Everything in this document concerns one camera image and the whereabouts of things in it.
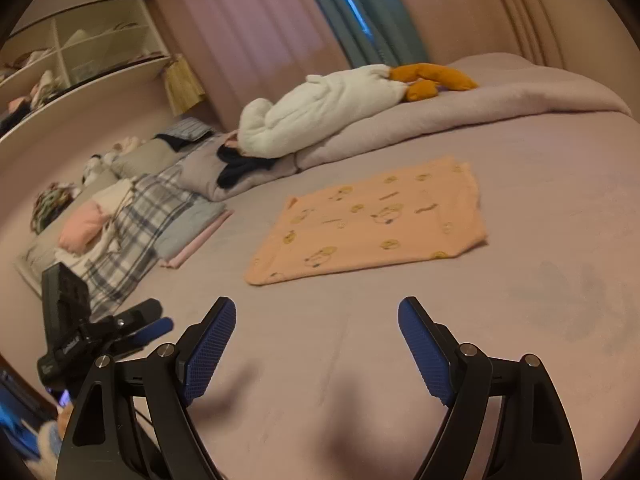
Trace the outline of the orange cartoon print garment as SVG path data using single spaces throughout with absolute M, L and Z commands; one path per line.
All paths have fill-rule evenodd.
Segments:
M 486 240 L 470 165 L 443 157 L 290 198 L 245 279 L 262 286 L 448 259 Z

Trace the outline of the plaid grey white blanket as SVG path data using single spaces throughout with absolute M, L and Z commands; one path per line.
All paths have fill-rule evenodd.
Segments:
M 93 321 L 113 314 L 155 266 L 155 243 L 182 214 L 199 203 L 198 195 L 178 187 L 181 167 L 160 174 L 145 174 L 132 182 L 106 222 L 98 241 L 82 256 L 58 248 L 57 262 L 64 263 L 88 286 Z

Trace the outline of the pink folded garment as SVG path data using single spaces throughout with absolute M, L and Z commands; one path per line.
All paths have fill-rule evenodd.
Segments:
M 233 210 L 225 210 L 216 220 L 205 228 L 198 236 L 194 237 L 185 248 L 181 249 L 175 257 L 165 260 L 160 259 L 158 265 L 164 269 L 177 270 L 188 261 L 226 222 L 233 214 Z

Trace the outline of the pink rolled cloth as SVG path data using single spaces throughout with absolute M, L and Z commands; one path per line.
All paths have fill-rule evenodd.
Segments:
M 88 200 L 65 222 L 58 236 L 58 248 L 74 255 L 84 254 L 108 220 L 110 215 L 95 200 Z

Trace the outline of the colourful crochet item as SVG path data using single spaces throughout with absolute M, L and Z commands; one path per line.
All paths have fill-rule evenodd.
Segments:
M 76 200 L 80 187 L 73 183 L 53 182 L 38 194 L 32 207 L 30 230 L 40 234 Z

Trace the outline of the grey folded garment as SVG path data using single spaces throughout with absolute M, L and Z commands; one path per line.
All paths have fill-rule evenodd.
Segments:
M 154 244 L 158 258 L 170 260 L 182 252 L 195 237 L 218 219 L 227 207 L 224 203 L 197 202 L 160 233 Z

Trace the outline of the small white plush toy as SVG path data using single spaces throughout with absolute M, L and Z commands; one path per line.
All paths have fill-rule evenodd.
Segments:
M 82 186 L 85 188 L 95 181 L 100 174 L 103 174 L 105 170 L 113 169 L 115 162 L 140 148 L 142 144 L 144 144 L 144 141 L 137 136 L 126 136 L 125 139 L 114 143 L 112 148 L 105 154 L 92 155 L 85 164 L 84 170 L 82 170 Z

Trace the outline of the dark navy garment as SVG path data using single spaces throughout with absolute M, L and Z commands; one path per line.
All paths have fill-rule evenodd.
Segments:
M 217 157 L 226 164 L 217 177 L 218 186 L 225 190 L 233 188 L 242 177 L 248 174 L 258 170 L 271 169 L 278 161 L 277 158 L 245 156 L 237 148 L 232 148 L 227 144 L 222 144 L 218 148 Z

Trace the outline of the lilac bed sheet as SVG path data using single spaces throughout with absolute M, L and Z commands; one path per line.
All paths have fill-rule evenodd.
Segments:
M 452 156 L 480 186 L 488 242 L 447 261 L 267 287 L 244 273 L 286 200 Z M 397 325 L 415 296 L 458 339 L 540 356 L 582 473 L 605 474 L 639 420 L 639 126 L 620 113 L 540 115 L 422 136 L 254 188 L 179 270 L 151 271 L 185 330 L 220 296 L 238 325 L 191 410 L 231 479 L 409 479 L 444 416 Z

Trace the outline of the striped grey pillow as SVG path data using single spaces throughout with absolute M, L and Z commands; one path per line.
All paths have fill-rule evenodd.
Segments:
M 155 139 L 165 142 L 174 152 L 178 153 L 193 145 L 211 138 L 214 130 L 198 118 L 187 117 L 179 120 L 166 131 L 159 133 Z

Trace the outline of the yellow pleated cloth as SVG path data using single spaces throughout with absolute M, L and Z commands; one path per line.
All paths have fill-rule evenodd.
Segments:
M 204 101 L 206 96 L 198 77 L 182 54 L 163 69 L 162 79 L 172 114 L 181 116 Z

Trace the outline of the white plush goose toy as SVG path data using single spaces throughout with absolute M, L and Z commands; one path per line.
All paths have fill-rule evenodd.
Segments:
M 477 87 L 460 70 L 431 63 L 372 64 L 308 75 L 277 102 L 260 98 L 247 104 L 236 132 L 238 145 L 247 156 L 280 158 L 402 102 L 431 99 L 442 90 Z

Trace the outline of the pink curtain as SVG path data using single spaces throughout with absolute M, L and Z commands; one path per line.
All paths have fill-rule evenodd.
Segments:
M 222 128 L 257 98 L 276 102 L 310 74 L 349 66 L 316 0 L 146 0 L 183 55 Z

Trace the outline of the lilac folded duvet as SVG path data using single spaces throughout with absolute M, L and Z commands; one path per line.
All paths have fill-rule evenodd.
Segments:
M 452 66 L 470 75 L 480 88 L 399 104 L 364 118 L 329 139 L 283 157 L 269 169 L 249 172 L 228 190 L 217 183 L 222 171 L 217 151 L 222 141 L 212 139 L 183 159 L 178 185 L 212 202 L 223 202 L 315 166 L 458 127 L 554 112 L 631 114 L 624 100 L 604 84 L 559 68 L 535 65 L 515 54 L 472 55 Z

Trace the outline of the teal curtain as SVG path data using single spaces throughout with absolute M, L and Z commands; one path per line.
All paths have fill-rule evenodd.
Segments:
M 352 68 L 427 62 L 402 0 L 316 0 Z

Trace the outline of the white wall shelf unit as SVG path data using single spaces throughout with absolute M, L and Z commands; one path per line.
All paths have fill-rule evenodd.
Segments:
M 1 106 L 34 102 L 2 128 L 2 164 L 90 106 L 156 78 L 169 60 L 144 0 L 32 0 L 1 45 Z

